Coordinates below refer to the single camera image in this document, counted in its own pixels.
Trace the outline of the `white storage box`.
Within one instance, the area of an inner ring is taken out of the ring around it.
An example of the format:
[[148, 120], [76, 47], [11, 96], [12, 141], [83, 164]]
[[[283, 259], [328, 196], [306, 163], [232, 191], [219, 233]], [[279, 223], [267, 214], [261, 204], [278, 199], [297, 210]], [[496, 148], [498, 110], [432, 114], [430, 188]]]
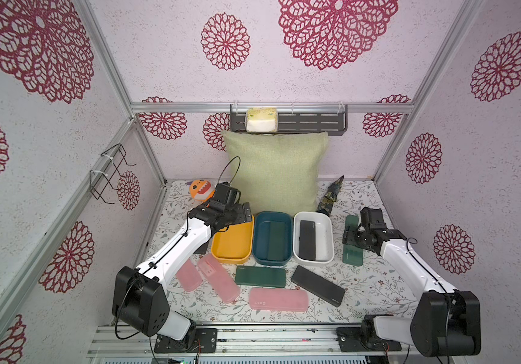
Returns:
[[335, 258], [330, 217], [319, 212], [298, 212], [294, 217], [293, 255], [305, 266], [325, 266]]

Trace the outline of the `black pencil case front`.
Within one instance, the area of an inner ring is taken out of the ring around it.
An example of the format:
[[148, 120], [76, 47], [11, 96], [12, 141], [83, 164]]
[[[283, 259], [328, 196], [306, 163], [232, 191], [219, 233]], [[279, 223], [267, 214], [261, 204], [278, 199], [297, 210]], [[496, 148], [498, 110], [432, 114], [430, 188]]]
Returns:
[[292, 275], [292, 282], [334, 307], [340, 307], [345, 297], [343, 288], [300, 265]]

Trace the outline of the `yellow storage box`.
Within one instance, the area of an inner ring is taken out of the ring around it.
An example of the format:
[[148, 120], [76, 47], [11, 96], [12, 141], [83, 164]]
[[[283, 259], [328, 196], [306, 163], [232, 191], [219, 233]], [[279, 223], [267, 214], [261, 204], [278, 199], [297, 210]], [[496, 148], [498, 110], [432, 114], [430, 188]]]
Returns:
[[211, 253], [223, 264], [242, 265], [252, 253], [254, 220], [230, 226], [214, 235]]

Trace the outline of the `pink pencil case far left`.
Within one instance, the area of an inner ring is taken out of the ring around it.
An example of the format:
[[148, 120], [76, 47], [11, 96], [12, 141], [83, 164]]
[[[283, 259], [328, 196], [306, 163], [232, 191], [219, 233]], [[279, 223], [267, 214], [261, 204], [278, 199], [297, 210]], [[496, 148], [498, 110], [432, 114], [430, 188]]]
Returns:
[[203, 279], [191, 259], [181, 266], [175, 277], [185, 292], [195, 291], [203, 283]]

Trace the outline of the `pink pencil case front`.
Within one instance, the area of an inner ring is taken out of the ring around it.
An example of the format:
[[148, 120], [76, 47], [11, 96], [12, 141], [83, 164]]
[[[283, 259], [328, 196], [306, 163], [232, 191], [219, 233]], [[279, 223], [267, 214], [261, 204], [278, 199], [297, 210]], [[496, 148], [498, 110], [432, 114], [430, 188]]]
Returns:
[[249, 306], [257, 310], [281, 312], [306, 312], [309, 297], [306, 291], [283, 288], [253, 288], [249, 294]]

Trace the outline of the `tissue pack on shelf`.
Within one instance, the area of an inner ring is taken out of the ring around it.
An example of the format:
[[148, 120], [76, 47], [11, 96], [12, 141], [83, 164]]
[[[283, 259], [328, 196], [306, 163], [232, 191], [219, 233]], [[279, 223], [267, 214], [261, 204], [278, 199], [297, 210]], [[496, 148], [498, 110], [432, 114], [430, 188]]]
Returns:
[[245, 129], [248, 133], [275, 133], [278, 131], [278, 124], [277, 108], [251, 108], [246, 112]]

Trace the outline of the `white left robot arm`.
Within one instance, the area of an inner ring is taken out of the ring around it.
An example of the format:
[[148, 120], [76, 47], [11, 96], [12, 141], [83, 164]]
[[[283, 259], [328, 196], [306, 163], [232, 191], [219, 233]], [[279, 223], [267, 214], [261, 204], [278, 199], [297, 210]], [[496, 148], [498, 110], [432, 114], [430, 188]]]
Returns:
[[215, 233], [251, 222], [252, 218], [249, 203], [224, 209], [205, 203], [190, 210], [183, 226], [160, 250], [137, 267], [124, 266], [116, 274], [112, 306], [116, 323], [130, 325], [147, 337], [160, 335], [184, 341], [195, 323], [170, 309], [166, 297], [169, 282]]

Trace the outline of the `pink pencil case middle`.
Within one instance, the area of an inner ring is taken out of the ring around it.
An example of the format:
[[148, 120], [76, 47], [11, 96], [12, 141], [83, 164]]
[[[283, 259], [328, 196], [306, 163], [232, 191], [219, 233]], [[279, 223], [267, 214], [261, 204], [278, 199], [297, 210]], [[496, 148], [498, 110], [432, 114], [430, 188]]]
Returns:
[[203, 256], [197, 267], [222, 302], [230, 304], [237, 300], [241, 292], [239, 286], [211, 253]]

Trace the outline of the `black pencil case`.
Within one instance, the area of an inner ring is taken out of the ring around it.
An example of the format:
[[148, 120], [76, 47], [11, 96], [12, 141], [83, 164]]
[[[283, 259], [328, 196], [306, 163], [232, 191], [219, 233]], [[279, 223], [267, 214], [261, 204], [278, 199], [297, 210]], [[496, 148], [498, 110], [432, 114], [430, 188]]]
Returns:
[[307, 261], [316, 261], [316, 225], [314, 221], [301, 220], [298, 256]]
[[194, 254], [195, 254], [195, 255], [201, 255], [201, 256], [205, 255], [205, 254], [208, 252], [209, 243], [210, 243], [210, 242], [207, 241], [206, 243], [202, 244], [200, 247], [198, 247], [198, 248], [195, 250]]
[[345, 297], [343, 288], [300, 265], [292, 275], [292, 282], [334, 307], [340, 307]]

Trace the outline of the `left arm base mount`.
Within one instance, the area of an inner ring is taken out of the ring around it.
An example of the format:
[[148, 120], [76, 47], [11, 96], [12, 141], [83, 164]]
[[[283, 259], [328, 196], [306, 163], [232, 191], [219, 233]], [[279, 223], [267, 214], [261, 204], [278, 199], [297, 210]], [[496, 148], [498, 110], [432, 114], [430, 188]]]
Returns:
[[157, 335], [154, 353], [215, 353], [218, 344], [218, 330], [210, 328], [196, 328], [181, 340], [176, 341], [163, 335]]

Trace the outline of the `dark green pencil case front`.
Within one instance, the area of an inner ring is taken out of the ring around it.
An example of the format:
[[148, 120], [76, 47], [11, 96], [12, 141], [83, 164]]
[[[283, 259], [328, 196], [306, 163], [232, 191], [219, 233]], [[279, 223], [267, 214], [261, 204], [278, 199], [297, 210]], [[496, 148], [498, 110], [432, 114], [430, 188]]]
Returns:
[[260, 288], [284, 288], [286, 286], [286, 270], [259, 266], [238, 266], [235, 283], [241, 286]]

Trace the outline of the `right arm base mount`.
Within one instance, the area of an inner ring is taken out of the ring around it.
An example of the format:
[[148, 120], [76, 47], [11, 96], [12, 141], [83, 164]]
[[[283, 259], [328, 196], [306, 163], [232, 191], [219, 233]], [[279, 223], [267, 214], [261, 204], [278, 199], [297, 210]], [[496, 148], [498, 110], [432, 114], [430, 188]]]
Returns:
[[369, 326], [337, 327], [336, 336], [339, 348], [343, 353], [380, 352], [390, 353], [402, 350], [397, 341], [379, 338]]

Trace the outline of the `green pillow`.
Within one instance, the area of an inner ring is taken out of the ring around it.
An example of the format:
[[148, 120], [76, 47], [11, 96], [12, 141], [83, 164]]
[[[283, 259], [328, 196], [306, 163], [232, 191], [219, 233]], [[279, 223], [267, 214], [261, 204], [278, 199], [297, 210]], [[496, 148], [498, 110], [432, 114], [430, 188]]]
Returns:
[[329, 145], [327, 133], [255, 135], [221, 133], [230, 159], [236, 157], [230, 183], [254, 214], [290, 216], [317, 207], [319, 165]]

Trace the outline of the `pink pencil case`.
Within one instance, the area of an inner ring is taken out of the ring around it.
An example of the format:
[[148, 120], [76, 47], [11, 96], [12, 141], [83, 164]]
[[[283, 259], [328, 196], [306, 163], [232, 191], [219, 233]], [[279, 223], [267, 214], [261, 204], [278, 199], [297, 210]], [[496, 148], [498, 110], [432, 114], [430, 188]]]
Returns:
[[191, 259], [181, 266], [175, 277], [185, 292], [195, 291], [203, 283], [203, 279]]
[[237, 300], [241, 292], [239, 286], [211, 253], [203, 256], [197, 267], [222, 302], [230, 304]]
[[249, 294], [249, 306], [257, 310], [281, 312], [306, 312], [309, 297], [306, 291], [283, 288], [253, 288]]

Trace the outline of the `floral table mat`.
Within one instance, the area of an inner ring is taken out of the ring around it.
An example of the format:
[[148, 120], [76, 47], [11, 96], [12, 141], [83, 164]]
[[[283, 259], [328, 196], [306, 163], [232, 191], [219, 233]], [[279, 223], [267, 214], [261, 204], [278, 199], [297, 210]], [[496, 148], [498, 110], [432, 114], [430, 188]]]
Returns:
[[[185, 222], [186, 213], [198, 202], [189, 194], [190, 180], [169, 182], [166, 199], [156, 224], [154, 237], [148, 244], [140, 262], [161, 249]], [[291, 281], [298, 266], [291, 258], [285, 266], [286, 289], [307, 293], [309, 306], [306, 312], [277, 312], [252, 309], [249, 305], [253, 287], [240, 286], [241, 293], [232, 303], [224, 303], [215, 290], [203, 278], [204, 283], [192, 292], [186, 292], [173, 278], [166, 292], [170, 308], [198, 323], [337, 323], [362, 321], [367, 314], [393, 314], [410, 318], [416, 310], [418, 299], [403, 281], [401, 274], [383, 258], [366, 251], [363, 265], [353, 266], [342, 262], [342, 235], [348, 215], [360, 215], [363, 207], [382, 209], [384, 220], [392, 227], [386, 208], [372, 181], [344, 180], [332, 214], [332, 232], [335, 257], [330, 265], [307, 267], [310, 271], [337, 284], [345, 290], [342, 304], [335, 307], [325, 300], [308, 293]]]

